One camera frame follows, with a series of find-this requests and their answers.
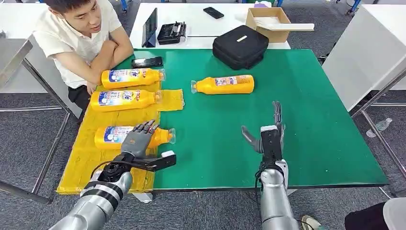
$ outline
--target black phone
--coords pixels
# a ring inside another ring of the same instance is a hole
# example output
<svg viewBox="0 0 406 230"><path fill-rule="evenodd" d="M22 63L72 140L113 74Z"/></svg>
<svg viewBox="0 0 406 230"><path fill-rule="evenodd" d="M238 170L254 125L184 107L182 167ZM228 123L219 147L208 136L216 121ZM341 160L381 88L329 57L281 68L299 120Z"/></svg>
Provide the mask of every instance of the black phone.
<svg viewBox="0 0 406 230"><path fill-rule="evenodd" d="M159 67L159 66L163 66L162 57L133 59L131 61L131 67L133 69L151 68L151 67Z"/></svg>
<svg viewBox="0 0 406 230"><path fill-rule="evenodd" d="M216 19L224 17L224 14L220 13L219 11L217 11L213 7L204 8L203 11L208 13L210 16L212 16L212 17L214 17Z"/></svg>

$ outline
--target man's arm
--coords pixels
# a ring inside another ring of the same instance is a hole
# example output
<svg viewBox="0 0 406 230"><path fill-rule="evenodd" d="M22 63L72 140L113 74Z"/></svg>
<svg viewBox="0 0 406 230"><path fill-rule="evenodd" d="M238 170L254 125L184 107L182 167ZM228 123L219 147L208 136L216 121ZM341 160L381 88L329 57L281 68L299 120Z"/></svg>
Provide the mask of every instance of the man's arm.
<svg viewBox="0 0 406 230"><path fill-rule="evenodd" d="M122 26L118 27L110 33L110 36L118 47L114 50L113 59L110 63L110 69L114 68L126 58L134 53L130 39Z"/></svg>
<svg viewBox="0 0 406 230"><path fill-rule="evenodd" d="M117 44L113 41L105 41L100 53L91 62L90 66L75 52L63 52L55 54L55 58L74 74L85 79L86 81L100 85L101 73L110 69L110 63L113 59L114 50Z"/></svg>

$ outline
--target yellow bottle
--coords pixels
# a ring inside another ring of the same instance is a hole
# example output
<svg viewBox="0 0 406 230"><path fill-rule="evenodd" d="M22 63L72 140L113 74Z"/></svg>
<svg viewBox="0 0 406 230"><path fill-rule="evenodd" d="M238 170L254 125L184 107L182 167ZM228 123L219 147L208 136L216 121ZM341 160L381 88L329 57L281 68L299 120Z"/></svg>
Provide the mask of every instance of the yellow bottle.
<svg viewBox="0 0 406 230"><path fill-rule="evenodd" d="M150 85L156 81L164 81L165 71L164 69L106 70L101 74L101 80L106 89Z"/></svg>
<svg viewBox="0 0 406 230"><path fill-rule="evenodd" d="M161 91L123 90L94 92L90 98L93 110L99 112L140 109L161 101Z"/></svg>
<svg viewBox="0 0 406 230"><path fill-rule="evenodd" d="M133 128L133 126L100 127L94 135L94 143L97 148L102 150L119 150L121 143ZM176 132L174 128L169 130L157 128L152 135L148 148L155 148L164 143L175 144L175 142Z"/></svg>
<svg viewBox="0 0 406 230"><path fill-rule="evenodd" d="M205 78L191 81L192 93L205 94L251 93L254 90L252 75L239 75L223 78Z"/></svg>

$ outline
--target black case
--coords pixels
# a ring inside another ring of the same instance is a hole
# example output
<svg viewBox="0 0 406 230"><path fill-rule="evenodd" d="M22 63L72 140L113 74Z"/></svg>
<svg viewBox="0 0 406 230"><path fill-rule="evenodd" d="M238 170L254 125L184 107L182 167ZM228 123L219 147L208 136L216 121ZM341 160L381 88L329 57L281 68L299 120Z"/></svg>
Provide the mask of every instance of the black case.
<svg viewBox="0 0 406 230"><path fill-rule="evenodd" d="M263 59L268 43L267 37L242 25L214 40L213 55L234 70L250 69Z"/></svg>
<svg viewBox="0 0 406 230"><path fill-rule="evenodd" d="M174 32L173 27L180 26L180 31ZM186 24L185 23L172 23L162 25L161 30L159 31L157 40L160 45L167 44L176 44L180 42L180 37L185 36L186 33Z"/></svg>

